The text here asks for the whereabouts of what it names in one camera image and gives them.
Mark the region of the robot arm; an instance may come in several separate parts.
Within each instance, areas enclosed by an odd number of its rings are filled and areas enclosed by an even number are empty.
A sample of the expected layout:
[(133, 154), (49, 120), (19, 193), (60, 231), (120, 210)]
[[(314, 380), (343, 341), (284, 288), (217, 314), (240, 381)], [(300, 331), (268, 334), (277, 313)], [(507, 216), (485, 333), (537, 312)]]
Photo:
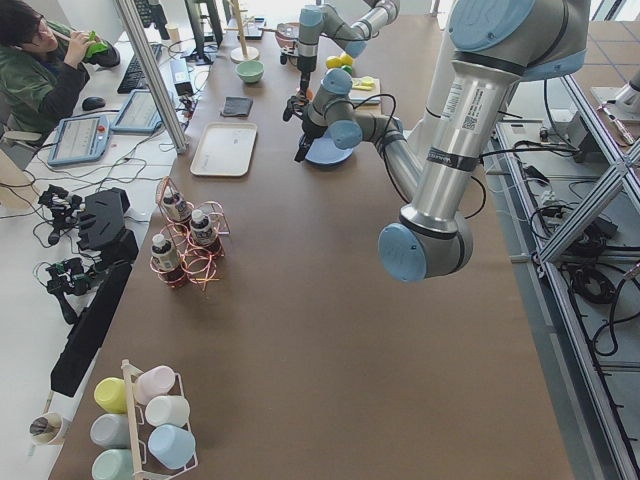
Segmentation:
[(372, 143), (405, 204), (378, 239), (378, 253), (395, 279), (416, 282), (463, 268), (473, 238), (459, 210), (473, 171), (513, 87), (579, 70), (586, 55), (586, 1), (457, 1), (451, 10), (423, 119), (410, 131), (393, 116), (365, 111), (349, 97), (351, 76), (332, 68), (308, 93), (318, 43), (327, 37), (351, 56), (394, 22), (396, 1), (373, 1), (346, 23), (330, 5), (299, 15), (299, 90), (284, 117), (298, 117), (303, 134), (296, 160), (329, 135), (336, 147)]
[(306, 5), (301, 9), (297, 40), (301, 95), (306, 95), (311, 73), (316, 69), (318, 44), (322, 35), (333, 40), (351, 57), (357, 58), (364, 51), (366, 42), (383, 27), (393, 23), (400, 12), (400, 1), (396, 0), (366, 1), (366, 4), (370, 10), (351, 25), (332, 5)]

